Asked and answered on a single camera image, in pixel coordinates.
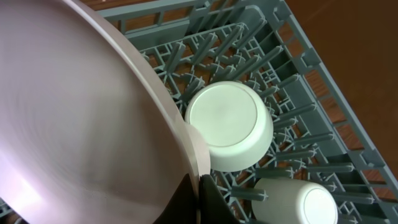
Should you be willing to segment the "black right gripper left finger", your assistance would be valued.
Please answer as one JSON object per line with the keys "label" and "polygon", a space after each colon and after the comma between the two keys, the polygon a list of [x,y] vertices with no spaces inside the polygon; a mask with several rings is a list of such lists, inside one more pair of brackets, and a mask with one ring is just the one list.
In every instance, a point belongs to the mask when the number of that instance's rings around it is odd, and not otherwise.
{"label": "black right gripper left finger", "polygon": [[186,174],[154,224],[194,224],[196,222],[197,198],[190,176]]}

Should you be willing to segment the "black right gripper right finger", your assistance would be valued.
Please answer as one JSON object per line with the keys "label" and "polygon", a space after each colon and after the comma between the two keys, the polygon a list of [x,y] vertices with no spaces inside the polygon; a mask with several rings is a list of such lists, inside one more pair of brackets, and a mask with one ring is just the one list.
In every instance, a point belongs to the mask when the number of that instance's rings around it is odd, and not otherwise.
{"label": "black right gripper right finger", "polygon": [[211,175],[202,175],[199,183],[201,224],[239,224],[227,206]]}

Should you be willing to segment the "white plastic cup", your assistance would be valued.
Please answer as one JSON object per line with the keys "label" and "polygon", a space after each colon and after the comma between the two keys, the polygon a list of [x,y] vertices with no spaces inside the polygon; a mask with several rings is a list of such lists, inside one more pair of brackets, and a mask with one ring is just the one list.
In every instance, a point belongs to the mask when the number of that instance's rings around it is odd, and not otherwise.
{"label": "white plastic cup", "polygon": [[338,211],[331,193],[320,184],[296,179],[260,179],[265,201],[253,200],[255,218],[265,223],[337,224]]}

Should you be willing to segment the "light green bowl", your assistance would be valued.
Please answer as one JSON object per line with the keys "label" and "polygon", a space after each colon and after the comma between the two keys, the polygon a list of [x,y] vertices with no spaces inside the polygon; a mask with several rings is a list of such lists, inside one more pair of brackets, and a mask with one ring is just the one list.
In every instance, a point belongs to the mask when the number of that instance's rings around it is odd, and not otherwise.
{"label": "light green bowl", "polygon": [[236,172],[253,166],[270,148],[274,126],[269,110],[252,88],[217,82],[190,100],[185,122],[204,137],[210,168]]}

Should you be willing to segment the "large pink plate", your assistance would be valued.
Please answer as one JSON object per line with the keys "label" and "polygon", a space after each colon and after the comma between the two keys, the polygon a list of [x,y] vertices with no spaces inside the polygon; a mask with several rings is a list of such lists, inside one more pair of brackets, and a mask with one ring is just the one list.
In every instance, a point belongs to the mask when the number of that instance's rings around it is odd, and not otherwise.
{"label": "large pink plate", "polygon": [[1,2],[1,198],[28,223],[154,223],[191,135],[139,51],[80,1]]}

